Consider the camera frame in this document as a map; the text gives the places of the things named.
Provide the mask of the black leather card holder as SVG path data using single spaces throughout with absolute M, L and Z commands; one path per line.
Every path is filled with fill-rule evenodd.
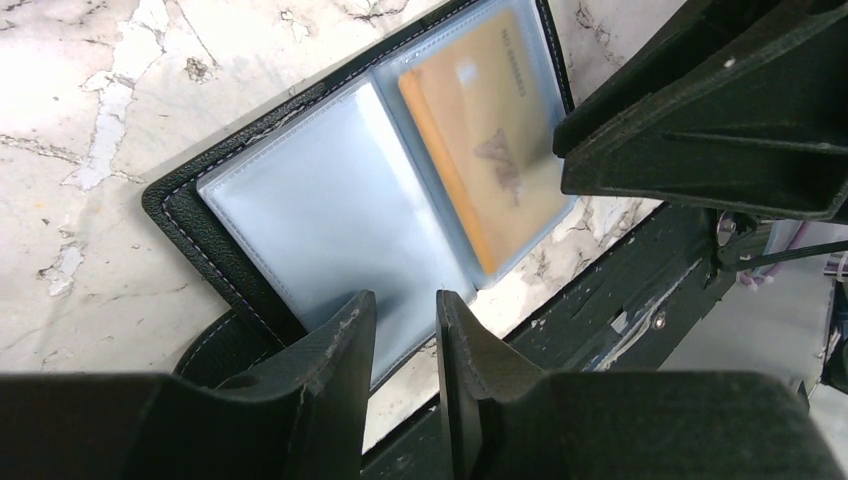
M 433 298 L 465 301 L 503 278 L 483 274 L 400 94 L 400 74 L 434 40 L 493 6 L 527 10 L 542 71 L 564 116 L 573 99 L 545 1 L 450 1 L 148 187 L 145 212 L 230 304 L 178 361 L 215 387 L 326 323 L 361 290 L 377 302 L 371 385 L 435 333 Z

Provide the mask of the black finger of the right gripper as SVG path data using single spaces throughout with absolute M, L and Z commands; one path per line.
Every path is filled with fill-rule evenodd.
M 687 1 L 556 128 L 566 194 L 847 218 L 847 5 Z

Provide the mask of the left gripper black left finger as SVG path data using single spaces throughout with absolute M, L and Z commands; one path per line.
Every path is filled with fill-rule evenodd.
M 224 381 L 5 375 L 5 479 L 356 479 L 377 319 L 355 294 L 291 347 Z

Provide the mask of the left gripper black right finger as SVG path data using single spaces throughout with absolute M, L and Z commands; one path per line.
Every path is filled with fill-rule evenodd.
M 452 479 L 840 479 L 799 397 L 751 372 L 546 371 L 436 294 Z

